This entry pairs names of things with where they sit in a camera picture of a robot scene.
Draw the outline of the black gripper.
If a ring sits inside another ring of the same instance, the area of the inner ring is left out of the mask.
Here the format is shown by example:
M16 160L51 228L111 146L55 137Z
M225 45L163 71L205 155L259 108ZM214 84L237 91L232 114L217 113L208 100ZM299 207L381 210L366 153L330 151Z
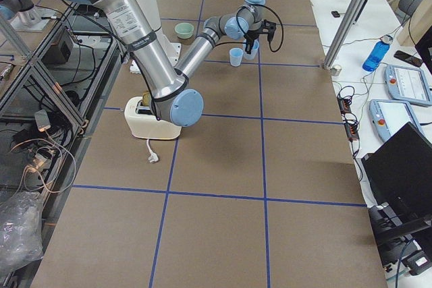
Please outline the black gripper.
M257 30L249 30L245 35L244 38L246 39L244 43L244 52L247 54L252 53L252 49L254 46L254 40L258 39L262 30L259 28Z

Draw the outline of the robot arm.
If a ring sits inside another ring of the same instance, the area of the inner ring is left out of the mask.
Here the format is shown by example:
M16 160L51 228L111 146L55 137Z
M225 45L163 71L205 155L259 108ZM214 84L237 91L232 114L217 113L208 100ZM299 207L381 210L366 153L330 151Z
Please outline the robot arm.
M254 40L269 25L262 15L265 0L245 0L237 12L209 18L186 54L172 65L146 18L159 12L156 4L146 6L143 0L68 1L90 4L105 13L146 81L151 112L157 119L181 127L195 124L202 115L203 98L189 86L189 79L220 38L245 39L246 50L250 51Z

